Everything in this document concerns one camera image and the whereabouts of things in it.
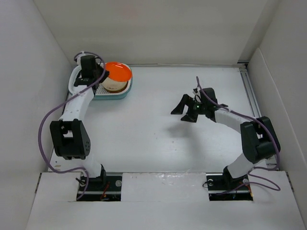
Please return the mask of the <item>beige plate with black patch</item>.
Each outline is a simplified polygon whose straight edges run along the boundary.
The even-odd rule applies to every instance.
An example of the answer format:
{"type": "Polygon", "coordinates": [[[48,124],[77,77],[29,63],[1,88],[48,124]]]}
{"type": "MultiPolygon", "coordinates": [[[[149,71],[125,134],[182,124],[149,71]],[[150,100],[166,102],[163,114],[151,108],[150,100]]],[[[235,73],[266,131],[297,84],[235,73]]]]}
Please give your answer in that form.
{"type": "Polygon", "coordinates": [[[127,81],[115,81],[115,80],[112,80],[111,78],[106,78],[102,83],[101,85],[104,87],[104,88],[107,88],[107,89],[111,89],[111,90],[119,90],[119,89],[122,89],[122,88],[125,88],[127,86],[128,82],[127,81]]]}

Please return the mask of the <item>orange plate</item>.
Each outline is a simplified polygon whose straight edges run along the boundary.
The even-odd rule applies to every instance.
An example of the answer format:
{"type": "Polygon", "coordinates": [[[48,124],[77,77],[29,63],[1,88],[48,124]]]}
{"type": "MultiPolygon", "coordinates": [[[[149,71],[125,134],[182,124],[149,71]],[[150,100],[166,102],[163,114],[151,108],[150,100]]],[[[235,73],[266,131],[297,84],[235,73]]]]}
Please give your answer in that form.
{"type": "Polygon", "coordinates": [[[132,78],[131,69],[124,63],[108,62],[106,70],[109,71],[108,77],[117,82],[127,82],[132,78]]]}

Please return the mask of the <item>beige plate with symbols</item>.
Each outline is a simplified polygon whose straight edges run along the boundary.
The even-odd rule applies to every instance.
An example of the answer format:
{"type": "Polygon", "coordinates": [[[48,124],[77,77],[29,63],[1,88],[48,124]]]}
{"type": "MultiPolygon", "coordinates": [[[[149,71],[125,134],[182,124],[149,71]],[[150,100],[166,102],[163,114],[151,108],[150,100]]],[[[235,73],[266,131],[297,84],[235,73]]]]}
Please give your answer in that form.
{"type": "Polygon", "coordinates": [[[122,89],[119,89],[119,90],[111,90],[111,89],[104,88],[104,90],[106,92],[109,92],[109,93],[121,93],[121,92],[125,91],[126,88],[122,88],[122,89]]]}

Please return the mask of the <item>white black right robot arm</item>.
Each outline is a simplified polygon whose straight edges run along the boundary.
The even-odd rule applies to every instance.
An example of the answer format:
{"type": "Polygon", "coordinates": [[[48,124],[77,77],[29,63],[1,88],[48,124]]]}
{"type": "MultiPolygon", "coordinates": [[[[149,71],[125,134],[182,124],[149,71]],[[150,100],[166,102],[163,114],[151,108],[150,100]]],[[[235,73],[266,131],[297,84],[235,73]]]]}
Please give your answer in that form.
{"type": "Polygon", "coordinates": [[[254,169],[259,162],[276,156],[279,158],[280,143],[271,120],[266,117],[251,117],[235,112],[226,104],[219,104],[212,88],[195,88],[194,96],[184,94],[171,111],[182,115],[181,121],[195,123],[204,115],[215,123],[225,125],[241,135],[242,153],[223,170],[222,184],[230,192],[254,169]]]}

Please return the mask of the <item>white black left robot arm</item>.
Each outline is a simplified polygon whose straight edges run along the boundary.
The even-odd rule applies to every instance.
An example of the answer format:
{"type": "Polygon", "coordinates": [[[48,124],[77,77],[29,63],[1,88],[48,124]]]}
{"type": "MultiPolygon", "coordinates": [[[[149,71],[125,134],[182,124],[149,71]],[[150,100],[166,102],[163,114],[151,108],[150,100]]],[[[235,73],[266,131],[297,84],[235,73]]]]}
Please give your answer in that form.
{"type": "Polygon", "coordinates": [[[109,75],[102,59],[92,52],[81,52],[75,56],[80,67],[73,94],[65,105],[58,121],[50,123],[50,132],[55,154],[84,171],[91,186],[102,190],[107,184],[106,171],[90,154],[91,141],[83,124],[86,111],[94,99],[99,84],[109,75]]]}

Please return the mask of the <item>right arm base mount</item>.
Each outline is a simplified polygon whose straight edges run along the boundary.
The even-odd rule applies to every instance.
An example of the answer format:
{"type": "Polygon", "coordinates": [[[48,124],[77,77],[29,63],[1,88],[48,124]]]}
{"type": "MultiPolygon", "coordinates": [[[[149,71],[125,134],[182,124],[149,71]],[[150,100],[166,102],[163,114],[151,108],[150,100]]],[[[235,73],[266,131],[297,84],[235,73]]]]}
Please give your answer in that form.
{"type": "Polygon", "coordinates": [[[223,173],[206,173],[202,187],[208,190],[209,201],[253,201],[248,176],[227,183],[223,173]]]}

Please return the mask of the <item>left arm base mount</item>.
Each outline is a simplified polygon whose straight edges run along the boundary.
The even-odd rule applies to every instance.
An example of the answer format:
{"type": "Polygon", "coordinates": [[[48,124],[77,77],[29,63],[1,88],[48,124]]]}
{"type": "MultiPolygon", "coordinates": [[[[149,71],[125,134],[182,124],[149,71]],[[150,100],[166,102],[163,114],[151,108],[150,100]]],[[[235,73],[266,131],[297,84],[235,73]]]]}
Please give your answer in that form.
{"type": "MultiPolygon", "coordinates": [[[[85,177],[79,179],[82,183],[79,185],[76,198],[78,198],[85,189],[85,177]]],[[[121,201],[122,174],[111,173],[106,175],[105,184],[101,184],[99,180],[90,178],[87,189],[84,195],[77,201],[86,202],[119,202],[121,201]]]]}

